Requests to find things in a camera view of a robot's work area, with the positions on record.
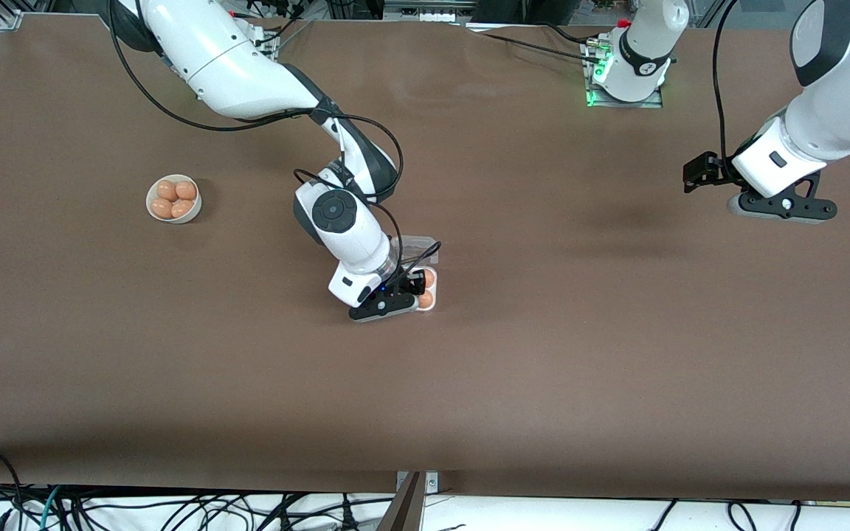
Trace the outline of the dark grey metal bar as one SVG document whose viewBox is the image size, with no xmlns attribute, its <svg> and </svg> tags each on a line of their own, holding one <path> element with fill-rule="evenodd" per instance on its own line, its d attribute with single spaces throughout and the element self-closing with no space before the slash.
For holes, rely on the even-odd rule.
<svg viewBox="0 0 850 531">
<path fill-rule="evenodd" d="M 421 531 L 428 484 L 425 471 L 408 471 L 376 531 Z"/>
</svg>

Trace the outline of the small metal bracket plate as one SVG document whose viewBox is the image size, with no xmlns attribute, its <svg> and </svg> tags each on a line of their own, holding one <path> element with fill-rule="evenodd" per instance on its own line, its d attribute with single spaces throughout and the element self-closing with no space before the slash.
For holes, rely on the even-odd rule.
<svg viewBox="0 0 850 531">
<path fill-rule="evenodd" d="M 399 471 L 397 473 L 397 483 L 395 484 L 395 491 L 399 491 L 404 484 L 404 480 L 408 475 L 411 474 L 411 471 Z M 425 484 L 425 494 L 432 495 L 438 494 L 440 490 L 439 483 L 439 473 L 438 471 L 422 471 L 421 479 L 423 484 Z"/>
</svg>

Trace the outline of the clear plastic egg box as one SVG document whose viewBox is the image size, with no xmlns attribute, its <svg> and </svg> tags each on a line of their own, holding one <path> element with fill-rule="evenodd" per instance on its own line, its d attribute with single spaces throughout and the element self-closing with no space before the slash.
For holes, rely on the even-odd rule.
<svg viewBox="0 0 850 531">
<path fill-rule="evenodd" d="M 432 306 L 429 310 L 415 310 L 415 312 L 429 312 L 430 310 L 434 310 L 435 306 L 438 304 L 438 246 L 440 243 L 438 240 L 432 237 L 425 236 L 408 236 L 404 237 L 402 240 L 402 250 L 401 250 L 401 262 L 399 265 L 402 269 L 409 269 L 411 273 L 414 273 L 415 270 L 422 270 L 423 268 L 431 268 L 435 270 L 436 274 L 436 283 L 434 288 L 425 289 L 425 291 L 432 292 L 435 296 L 435 305 Z"/>
</svg>

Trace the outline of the white round bowl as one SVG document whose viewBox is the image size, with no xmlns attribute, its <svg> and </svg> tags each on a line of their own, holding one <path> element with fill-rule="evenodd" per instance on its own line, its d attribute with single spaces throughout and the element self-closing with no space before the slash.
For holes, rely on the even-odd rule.
<svg viewBox="0 0 850 531">
<path fill-rule="evenodd" d="M 186 224 L 186 223 L 191 222 L 201 212 L 201 208 L 202 208 L 202 204 L 203 204 L 201 192 L 199 190 L 198 185 L 196 184 L 196 182 L 193 179 L 191 179 L 191 181 L 195 182 L 196 188 L 198 188 L 198 197 L 195 200 L 195 205 L 193 205 L 192 211 L 189 212 L 188 215 L 182 216 L 182 218 L 168 219 L 168 221 L 165 221 L 165 219 L 157 218 L 156 216 L 154 216 L 152 214 L 151 201 L 152 201 L 152 199 L 158 198 L 158 196 L 156 196 L 156 184 L 158 184 L 158 182 L 161 181 L 161 179 L 169 179 L 169 181 L 172 181 L 175 184 L 177 181 L 184 181 L 185 179 L 191 179 L 191 178 L 188 177 L 188 176 L 185 176 L 185 175 L 173 174 L 173 175 L 169 175 L 169 176 L 158 179 L 158 181 L 156 181 L 155 184 L 153 184 L 151 186 L 151 188 L 149 188 L 148 191 L 146 192 L 145 208 L 146 208 L 146 211 L 148 211 L 148 214 L 151 215 L 152 218 L 156 219 L 156 221 L 162 221 L 162 222 L 165 222 L 165 223 L 168 223 L 168 224 Z"/>
</svg>

